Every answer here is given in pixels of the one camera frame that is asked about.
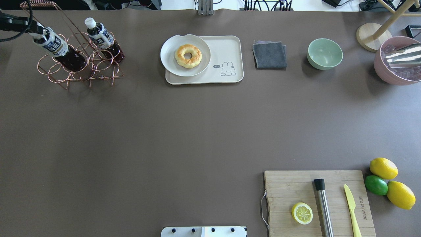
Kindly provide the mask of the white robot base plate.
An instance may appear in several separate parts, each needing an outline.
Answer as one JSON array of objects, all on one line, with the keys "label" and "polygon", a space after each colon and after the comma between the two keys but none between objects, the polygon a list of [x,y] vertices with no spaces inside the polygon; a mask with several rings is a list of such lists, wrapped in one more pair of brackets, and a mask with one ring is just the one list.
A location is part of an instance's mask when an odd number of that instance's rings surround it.
[{"label": "white robot base plate", "polygon": [[165,227],[161,237],[247,237],[247,227],[239,225]]}]

